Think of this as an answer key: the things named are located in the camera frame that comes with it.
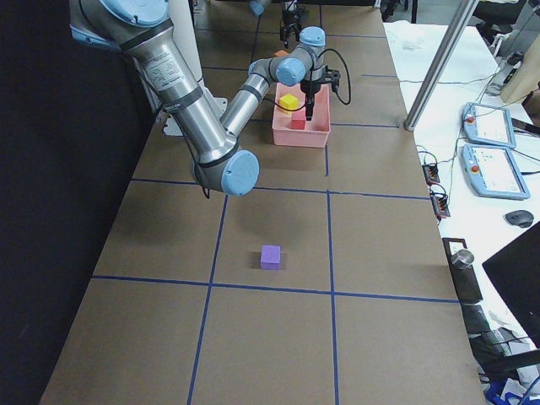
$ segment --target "blue tape grid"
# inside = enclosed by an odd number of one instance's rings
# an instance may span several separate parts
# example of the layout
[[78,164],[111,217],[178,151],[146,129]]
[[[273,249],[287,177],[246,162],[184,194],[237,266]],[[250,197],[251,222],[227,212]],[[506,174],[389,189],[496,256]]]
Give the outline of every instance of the blue tape grid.
[[[319,6],[319,19],[320,26],[323,26],[323,13],[322,6]],[[277,34],[273,32],[260,31],[261,19],[257,21],[257,27],[255,31],[255,40],[251,50],[251,61],[257,52],[257,38],[258,34]],[[252,33],[252,31],[247,30],[212,30],[212,31],[225,31],[225,32],[238,32],[238,33]],[[333,35],[327,34],[329,37],[353,37],[353,38],[375,38],[375,39],[385,39],[384,36],[376,35]],[[215,70],[230,70],[230,71],[241,71],[246,72],[247,69],[233,68],[233,67],[203,67],[205,69],[215,69]],[[365,77],[388,77],[394,78],[395,76],[387,75],[377,75],[377,74],[363,74]],[[359,123],[338,123],[333,122],[332,125],[335,126],[344,126],[344,127],[389,127],[389,128],[399,128],[399,126],[394,125],[378,125],[378,124],[359,124]],[[329,157],[328,157],[328,147],[325,147],[325,166],[326,172],[325,176],[329,176]],[[154,183],[165,183],[179,186],[198,186],[194,181],[160,181],[160,180],[151,180],[143,178],[133,178],[133,181],[141,182],[154,182]],[[293,294],[322,294],[328,295],[331,301],[332,308],[332,356],[333,356],[333,368],[334,368],[334,403],[339,405],[339,374],[338,374],[338,337],[337,337],[337,325],[336,325],[336,296],[343,297],[360,297],[368,299],[380,299],[380,300],[407,300],[407,301],[420,301],[420,302],[436,302],[436,303],[448,303],[448,304],[459,304],[458,300],[446,300],[446,299],[436,299],[436,298],[425,298],[425,297],[411,297],[411,296],[399,296],[399,295],[387,295],[387,294],[362,294],[362,293],[349,293],[343,291],[335,290],[334,283],[334,268],[333,268],[333,244],[332,244],[332,195],[357,195],[364,197],[383,197],[383,198],[403,198],[403,199],[414,199],[414,200],[429,200],[427,197],[414,197],[414,196],[399,196],[399,195],[383,195],[383,194],[372,194],[372,193],[362,193],[362,192],[335,192],[335,191],[318,191],[318,190],[303,190],[303,189],[293,189],[293,188],[271,188],[271,187],[255,187],[258,190],[270,190],[270,191],[281,191],[281,192],[306,192],[306,193],[324,193],[327,196],[327,223],[328,223],[328,255],[330,262],[330,291],[324,290],[315,290],[315,289],[290,289],[290,288],[279,288],[279,287],[268,287],[268,286],[254,286],[254,285],[244,285],[244,284],[229,284],[229,283],[214,283],[213,278],[216,270],[216,262],[219,254],[219,245],[221,242],[221,237],[223,234],[224,219],[227,211],[228,196],[225,196],[223,211],[221,213],[221,220],[219,222],[219,231],[218,237],[216,240],[216,246],[213,255],[212,271],[210,273],[210,278],[207,283],[197,282],[197,281],[188,281],[188,280],[174,280],[174,279],[160,279],[160,278],[136,278],[136,277],[124,277],[124,276],[107,276],[107,275],[94,275],[92,279],[100,280],[116,280],[116,281],[128,281],[128,282],[139,282],[139,283],[158,283],[158,284],[179,284],[179,285],[193,285],[207,287],[207,296],[205,299],[204,310],[202,314],[202,321],[199,330],[199,337],[197,341],[197,350],[195,354],[195,360],[193,363],[192,369],[192,378],[190,381],[189,394],[187,398],[187,405],[191,405],[193,399],[193,393],[195,390],[195,383],[197,380],[197,369],[201,354],[201,348],[203,345],[204,329],[206,326],[206,320],[208,318],[208,308],[210,305],[211,295],[213,288],[222,288],[222,289],[247,289],[247,290],[258,290],[258,291],[273,291],[273,292],[282,292],[282,293],[293,293]]]

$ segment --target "pink bin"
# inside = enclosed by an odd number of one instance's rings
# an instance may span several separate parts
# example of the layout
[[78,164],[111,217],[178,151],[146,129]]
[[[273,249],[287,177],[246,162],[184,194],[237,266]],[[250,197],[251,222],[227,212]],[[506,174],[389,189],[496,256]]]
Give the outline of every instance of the pink bin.
[[[305,95],[300,90],[300,85],[287,87],[278,83],[276,88],[276,103],[287,93],[298,99],[298,104],[303,105]],[[313,119],[305,123],[305,129],[291,128],[291,114],[283,112],[278,106],[274,106],[272,130],[273,142],[279,146],[305,146],[309,148],[324,148],[330,133],[330,89],[327,84],[321,86],[321,91],[315,94],[315,109]]]

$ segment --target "black monitor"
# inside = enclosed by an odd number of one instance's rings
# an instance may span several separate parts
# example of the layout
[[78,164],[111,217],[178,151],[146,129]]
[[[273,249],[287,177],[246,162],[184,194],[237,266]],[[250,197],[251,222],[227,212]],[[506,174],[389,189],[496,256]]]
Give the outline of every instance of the black monitor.
[[512,314],[540,347],[540,223],[495,253],[483,268]]

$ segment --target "cube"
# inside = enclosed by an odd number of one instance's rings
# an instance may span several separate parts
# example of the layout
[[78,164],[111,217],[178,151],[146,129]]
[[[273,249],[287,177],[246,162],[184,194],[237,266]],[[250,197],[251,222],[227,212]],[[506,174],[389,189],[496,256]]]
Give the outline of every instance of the cube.
[[282,107],[283,112],[286,112],[287,114],[290,114],[291,111],[287,110],[295,110],[298,108],[298,99],[294,97],[292,94],[287,93],[286,95],[279,98],[278,105]]
[[290,119],[291,129],[305,129],[305,109],[294,111]]
[[280,49],[279,51],[277,52],[274,52],[274,56],[275,57],[286,57],[289,53],[283,49]]
[[279,270],[281,246],[263,245],[261,250],[261,269]]

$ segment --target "black curtain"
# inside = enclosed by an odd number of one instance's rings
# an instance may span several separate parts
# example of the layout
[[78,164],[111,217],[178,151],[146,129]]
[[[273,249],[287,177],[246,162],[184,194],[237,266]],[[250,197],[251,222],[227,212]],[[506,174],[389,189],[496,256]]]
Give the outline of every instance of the black curtain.
[[71,39],[68,0],[2,2],[0,403],[36,404],[152,123],[137,75]]

